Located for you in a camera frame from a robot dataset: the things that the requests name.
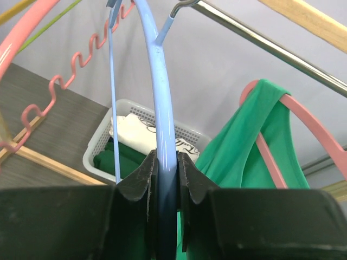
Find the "plastic basket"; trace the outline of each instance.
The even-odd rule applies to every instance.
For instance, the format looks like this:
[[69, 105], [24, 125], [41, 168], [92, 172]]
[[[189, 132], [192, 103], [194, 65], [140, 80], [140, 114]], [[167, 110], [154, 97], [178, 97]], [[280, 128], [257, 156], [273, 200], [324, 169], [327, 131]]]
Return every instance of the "plastic basket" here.
[[[141, 106], [135, 102], [127, 99], [120, 99], [116, 101], [117, 115], [127, 116], [133, 113], [148, 122], [155, 123], [154, 111]], [[88, 148], [83, 155], [83, 165], [87, 171], [98, 175], [104, 179], [115, 181], [115, 176], [103, 172], [94, 167], [93, 158], [104, 150], [109, 138], [109, 130], [111, 128], [112, 109], [110, 108], [106, 113], [104, 119], [100, 123], [98, 129], [93, 134], [91, 140], [88, 143]], [[175, 121], [175, 135], [176, 138], [183, 138], [190, 144], [194, 145], [199, 152], [202, 152], [211, 138], [199, 133], [198, 131], [190, 129], [188, 126]]]

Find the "white towel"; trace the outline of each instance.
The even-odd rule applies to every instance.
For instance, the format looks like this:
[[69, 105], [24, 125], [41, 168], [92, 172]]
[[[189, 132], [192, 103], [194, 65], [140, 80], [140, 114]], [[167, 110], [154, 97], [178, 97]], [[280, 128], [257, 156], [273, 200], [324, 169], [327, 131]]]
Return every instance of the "white towel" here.
[[[117, 116], [117, 130], [119, 142], [144, 155], [157, 148], [156, 126], [135, 114]], [[113, 137], [112, 118], [110, 136]], [[182, 138], [176, 138], [176, 150], [187, 153], [193, 162], [200, 155], [196, 147]]]

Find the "green garment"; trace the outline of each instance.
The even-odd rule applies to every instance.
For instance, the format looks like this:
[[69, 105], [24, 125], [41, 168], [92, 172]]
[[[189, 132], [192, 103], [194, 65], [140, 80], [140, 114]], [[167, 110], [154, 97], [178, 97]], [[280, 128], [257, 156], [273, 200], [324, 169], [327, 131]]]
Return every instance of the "green garment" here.
[[[120, 142], [118, 142], [118, 148], [120, 177], [124, 179], [141, 165], [146, 156]], [[115, 175], [113, 142], [108, 142], [105, 150], [96, 155], [93, 161], [95, 168]]]
[[[260, 80], [222, 131], [200, 154], [196, 167], [220, 187], [275, 188], [255, 144], [261, 132], [287, 186], [309, 188], [293, 147], [290, 111], [279, 101], [284, 94], [289, 93], [267, 80]], [[177, 231], [176, 259], [184, 260], [179, 215]]]

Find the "metal rod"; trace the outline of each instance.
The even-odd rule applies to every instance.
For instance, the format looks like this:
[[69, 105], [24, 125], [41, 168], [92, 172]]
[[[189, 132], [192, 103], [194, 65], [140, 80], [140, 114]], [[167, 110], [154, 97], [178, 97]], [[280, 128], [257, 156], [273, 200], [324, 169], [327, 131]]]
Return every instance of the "metal rod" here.
[[200, 0], [183, 0], [181, 2], [178, 2], [175, 7], [173, 8], [173, 10], [171, 11], [170, 17], [171, 18], [175, 18], [176, 14], [178, 13], [178, 11], [182, 8], [182, 7], [191, 7], [195, 4], [197, 4], [197, 2], [199, 2]]
[[192, 8], [347, 98], [346, 83], [308, 63], [214, 5], [200, 0]]

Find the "wooden frame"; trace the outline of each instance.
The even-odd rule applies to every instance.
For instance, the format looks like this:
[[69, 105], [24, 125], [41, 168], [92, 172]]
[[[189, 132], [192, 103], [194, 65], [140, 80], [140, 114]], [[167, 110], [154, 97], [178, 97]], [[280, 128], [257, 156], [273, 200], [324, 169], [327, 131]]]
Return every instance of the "wooden frame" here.
[[1, 141], [9, 141], [11, 140], [11, 134], [9, 131], [9, 128], [7, 127], [7, 124], [4, 120], [4, 117], [2, 116], [0, 112], [0, 142]]
[[[6, 124], [5, 121], [3, 120], [2, 117], [0, 117], [0, 119], [2, 119], [0, 121], [0, 129], [7, 129], [6, 128]], [[34, 118], [31, 122], [31, 129], [32, 131], [34, 131], [39, 125], [40, 123], [44, 120], [44, 117], [39, 117], [37, 116], [36, 118]], [[20, 141], [25, 133], [27, 132], [26, 129], [23, 129], [20, 131], [20, 133], [18, 133], [13, 139], [10, 136], [7, 136], [7, 140], [8, 142], [12, 145], [12, 146], [16, 146], [17, 142]], [[2, 163], [11, 153], [9, 151], [7, 151], [6, 149], [2, 149], [0, 151], [0, 163]], [[101, 181], [98, 181], [82, 172], [76, 171], [75, 169], [72, 169], [64, 164], [61, 164], [60, 162], [57, 162], [49, 157], [44, 156], [43, 154], [37, 153], [25, 146], [22, 146], [17, 152], [17, 155], [26, 158], [30, 161], [33, 161], [43, 167], [46, 167], [50, 170], [53, 170], [61, 175], [64, 175], [66, 177], [69, 177], [73, 180], [76, 180], [82, 184], [85, 185], [105, 185], [105, 183], [102, 183]]]
[[29, 5], [34, 3], [36, 0], [21, 0], [19, 3], [6, 10], [4, 13], [0, 15], [0, 25], [7, 22], [9, 19], [19, 14], [22, 10], [27, 8]]
[[347, 201], [347, 181], [345, 180], [324, 187], [322, 190], [330, 193], [338, 202]]
[[347, 27], [303, 0], [259, 0], [259, 2], [347, 53]]

